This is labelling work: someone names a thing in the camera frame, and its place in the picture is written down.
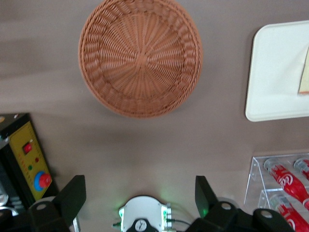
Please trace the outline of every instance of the coca-cola logo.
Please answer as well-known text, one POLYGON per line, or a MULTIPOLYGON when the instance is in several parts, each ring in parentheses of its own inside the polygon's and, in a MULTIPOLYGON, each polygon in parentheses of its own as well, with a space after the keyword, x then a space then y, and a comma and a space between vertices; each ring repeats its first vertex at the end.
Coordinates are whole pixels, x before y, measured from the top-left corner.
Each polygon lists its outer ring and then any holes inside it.
POLYGON ((283 177, 281 177, 278 180, 279 184, 281 185, 282 188, 284 188, 287 185, 291 185, 293 182, 293 177, 291 174, 285 174, 283 177))
POLYGON ((293 230, 295 230, 295 222, 292 219, 287 219, 287 222, 293 228, 293 230))

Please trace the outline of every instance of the green light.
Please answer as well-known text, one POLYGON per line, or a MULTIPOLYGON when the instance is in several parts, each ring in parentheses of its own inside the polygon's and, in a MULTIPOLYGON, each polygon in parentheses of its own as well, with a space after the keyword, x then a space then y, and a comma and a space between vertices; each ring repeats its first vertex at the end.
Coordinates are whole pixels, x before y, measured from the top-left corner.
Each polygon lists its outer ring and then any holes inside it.
POLYGON ((208 209, 203 209, 203 218, 207 215, 208 209))
POLYGON ((124 214, 125 214, 125 209, 121 208, 118 213, 119 213, 119 216, 121 217, 121 227, 120 227, 120 230, 123 231, 124 230, 124 214))
POLYGON ((161 206, 161 217, 162 217, 161 229, 164 230, 168 218, 168 208, 166 206, 161 206))

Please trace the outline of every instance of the coca-cola bottle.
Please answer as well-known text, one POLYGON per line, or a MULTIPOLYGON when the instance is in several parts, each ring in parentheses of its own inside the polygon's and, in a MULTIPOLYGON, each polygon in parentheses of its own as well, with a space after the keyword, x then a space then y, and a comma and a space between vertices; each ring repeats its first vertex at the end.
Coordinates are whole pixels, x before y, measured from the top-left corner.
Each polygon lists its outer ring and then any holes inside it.
POLYGON ((309 232, 309 224, 292 207, 283 195, 274 195, 269 199, 270 207, 279 212, 296 232, 309 232))
POLYGON ((267 159, 264 163, 264 168, 274 177, 287 194, 299 200, 309 210, 309 194, 305 186, 278 159, 267 159))
POLYGON ((309 180, 309 159, 301 158, 294 162, 294 168, 309 180))

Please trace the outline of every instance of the cable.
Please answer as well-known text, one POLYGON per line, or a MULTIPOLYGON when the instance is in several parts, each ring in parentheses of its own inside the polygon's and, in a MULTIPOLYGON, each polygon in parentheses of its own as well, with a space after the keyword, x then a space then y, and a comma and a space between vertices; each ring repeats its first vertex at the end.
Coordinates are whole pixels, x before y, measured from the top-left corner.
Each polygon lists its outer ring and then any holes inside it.
POLYGON ((121 222, 114 223, 112 227, 116 230, 121 231, 121 222))
POLYGON ((178 220, 178 219, 167 219, 167 222, 180 222, 180 223, 183 223, 183 224, 186 224, 188 226, 191 226, 191 224, 189 222, 186 222, 186 221, 183 221, 183 220, 178 220))

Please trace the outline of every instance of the wicker basket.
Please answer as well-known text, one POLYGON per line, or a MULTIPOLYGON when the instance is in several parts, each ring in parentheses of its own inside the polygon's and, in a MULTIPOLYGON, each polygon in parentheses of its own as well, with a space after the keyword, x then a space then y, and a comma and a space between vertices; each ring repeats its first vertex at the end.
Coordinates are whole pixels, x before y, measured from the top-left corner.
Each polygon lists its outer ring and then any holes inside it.
POLYGON ((180 106, 199 79, 202 59, 198 30, 173 0, 106 0, 88 18, 79 43, 92 93, 135 118, 180 106))

